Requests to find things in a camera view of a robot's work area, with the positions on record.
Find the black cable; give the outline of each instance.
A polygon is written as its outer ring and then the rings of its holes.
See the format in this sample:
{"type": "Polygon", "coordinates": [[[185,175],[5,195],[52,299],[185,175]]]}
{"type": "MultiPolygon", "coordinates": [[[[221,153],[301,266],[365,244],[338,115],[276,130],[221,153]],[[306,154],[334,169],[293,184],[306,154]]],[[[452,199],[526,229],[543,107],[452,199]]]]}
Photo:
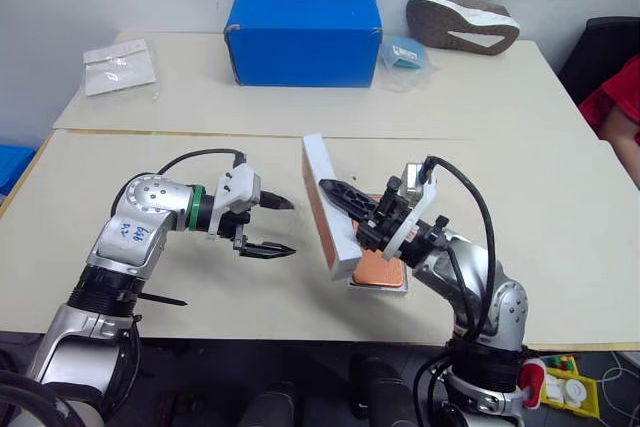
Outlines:
{"type": "Polygon", "coordinates": [[[85,427],[78,413],[53,390],[12,372],[0,371],[0,403],[28,411],[47,427],[85,427]]]}
{"type": "MultiPolygon", "coordinates": [[[[18,372],[18,365],[13,360],[13,357],[4,350],[0,350],[0,370],[18,372]]],[[[15,411],[15,405],[5,404],[5,407],[0,410],[0,427],[7,427],[9,425],[15,411]]]]}
{"type": "Polygon", "coordinates": [[[140,340],[140,332],[138,331],[137,320],[134,320],[133,324],[131,325],[129,340],[131,354],[135,359],[134,369],[131,374],[131,378],[129,379],[127,389],[124,391],[120,399],[116,401],[113,407],[111,407],[106,413],[103,414],[105,421],[111,419],[127,401],[127,399],[129,398],[129,394],[133,390],[133,386],[138,378],[138,373],[140,372],[140,364],[142,361],[142,341],[140,340]]]}
{"type": "Polygon", "coordinates": [[[171,167],[176,165],[178,162],[182,162],[183,160],[190,159],[191,157],[196,157],[198,155],[206,155],[206,154],[233,154],[235,156],[233,160],[234,167],[237,167],[240,164],[244,164],[247,161],[247,156],[245,155],[245,153],[235,149],[195,150],[193,152],[188,152],[184,155],[181,155],[180,157],[176,157],[175,159],[173,159],[171,162],[169,162],[167,165],[165,165],[158,171],[158,175],[164,174],[167,170],[169,170],[171,167]]]}
{"type": "Polygon", "coordinates": [[[453,272],[456,274],[456,282],[458,283],[458,288],[460,289],[460,295],[462,296],[462,302],[464,304],[464,313],[467,316],[467,333],[469,333],[476,328],[476,322],[473,310],[471,309],[471,303],[469,302],[469,296],[467,295],[467,285],[464,282],[464,277],[460,270],[460,264],[458,264],[458,258],[456,257],[456,253],[452,247],[447,247],[447,254],[449,254],[449,259],[451,259],[453,272]]]}
{"type": "Polygon", "coordinates": [[[420,409],[420,399],[418,396],[420,380],[422,380],[422,376],[424,373],[429,370],[436,362],[440,362],[443,359],[448,358],[451,355],[451,351],[449,349],[445,349],[443,352],[440,352],[438,355],[435,355],[428,359],[416,372],[415,377],[413,378],[413,407],[416,410],[416,419],[418,419],[418,425],[420,427],[425,427],[424,421],[422,420],[422,410],[420,409]]]}
{"type": "Polygon", "coordinates": [[[433,393],[436,390],[438,378],[451,366],[451,364],[453,364],[452,360],[447,360],[440,364],[431,376],[431,380],[429,380],[429,388],[427,390],[427,418],[429,419],[429,424],[433,426],[436,425],[435,412],[433,409],[433,393]]]}
{"type": "Polygon", "coordinates": [[[480,318],[478,319],[478,323],[475,325],[472,331],[467,331],[465,338],[470,342],[473,342],[478,338],[484,324],[487,321],[487,317],[489,316],[489,309],[491,308],[491,299],[493,298],[493,289],[496,278],[496,241],[493,232],[493,223],[491,222],[491,215],[489,214],[489,209],[487,204],[485,203],[480,191],[476,188],[475,185],[464,175],[457,167],[450,164],[444,159],[440,157],[428,156],[424,163],[422,164],[422,169],[420,170],[419,180],[421,183],[425,183],[427,180],[427,176],[433,170],[436,165],[440,165],[444,169],[448,170],[454,177],[456,177],[462,185],[466,187],[469,193],[472,195],[476,203],[478,204],[478,208],[480,209],[480,214],[482,215],[482,221],[484,222],[484,230],[487,238],[487,251],[489,256],[489,265],[487,268],[487,285],[485,288],[485,295],[482,299],[482,306],[480,310],[480,318]]]}

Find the cardboard box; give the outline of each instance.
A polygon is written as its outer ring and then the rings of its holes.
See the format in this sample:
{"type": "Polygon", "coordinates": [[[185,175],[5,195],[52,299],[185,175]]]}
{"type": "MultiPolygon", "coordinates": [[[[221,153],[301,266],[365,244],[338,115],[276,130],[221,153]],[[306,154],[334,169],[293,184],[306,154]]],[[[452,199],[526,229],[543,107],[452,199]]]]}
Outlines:
{"type": "Polygon", "coordinates": [[[306,135],[302,147],[302,177],[327,266],[333,279],[351,277],[362,258],[351,219],[318,185],[322,179],[336,178],[329,153],[320,134],[306,135]]]}
{"type": "Polygon", "coordinates": [[[368,87],[376,0],[235,0],[225,40],[241,85],[368,87]]]}

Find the plastic bag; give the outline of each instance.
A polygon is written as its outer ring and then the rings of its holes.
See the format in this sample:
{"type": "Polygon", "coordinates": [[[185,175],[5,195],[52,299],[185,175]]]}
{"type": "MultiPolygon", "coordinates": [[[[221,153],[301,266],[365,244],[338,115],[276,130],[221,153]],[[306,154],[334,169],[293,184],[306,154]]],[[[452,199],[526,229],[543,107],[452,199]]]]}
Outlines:
{"type": "Polygon", "coordinates": [[[380,57],[384,65],[384,84],[390,90],[410,90],[435,70],[424,45],[408,37],[385,36],[380,57]]]}
{"type": "Polygon", "coordinates": [[[124,89],[151,86],[156,98],[156,70],[152,52],[144,39],[136,39],[101,49],[90,50],[83,55],[85,66],[84,93],[87,97],[124,89]]]}

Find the white foam block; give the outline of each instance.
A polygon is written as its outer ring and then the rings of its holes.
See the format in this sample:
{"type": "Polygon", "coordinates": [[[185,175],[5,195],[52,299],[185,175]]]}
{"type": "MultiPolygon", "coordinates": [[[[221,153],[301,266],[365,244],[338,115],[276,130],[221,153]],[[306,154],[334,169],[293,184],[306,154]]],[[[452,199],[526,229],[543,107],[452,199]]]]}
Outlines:
{"type": "Polygon", "coordinates": [[[320,134],[302,139],[302,176],[316,221],[322,250],[333,279],[351,277],[362,257],[349,216],[333,205],[318,183],[335,179],[329,153],[320,134]]]}

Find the person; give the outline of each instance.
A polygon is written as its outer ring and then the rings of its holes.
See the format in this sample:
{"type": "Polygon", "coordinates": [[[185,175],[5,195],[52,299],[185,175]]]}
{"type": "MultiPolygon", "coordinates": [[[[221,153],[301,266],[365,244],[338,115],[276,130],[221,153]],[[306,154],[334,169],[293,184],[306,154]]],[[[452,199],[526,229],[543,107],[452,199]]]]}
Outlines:
{"type": "Polygon", "coordinates": [[[579,106],[640,189],[640,54],[632,57],[579,106]]]}

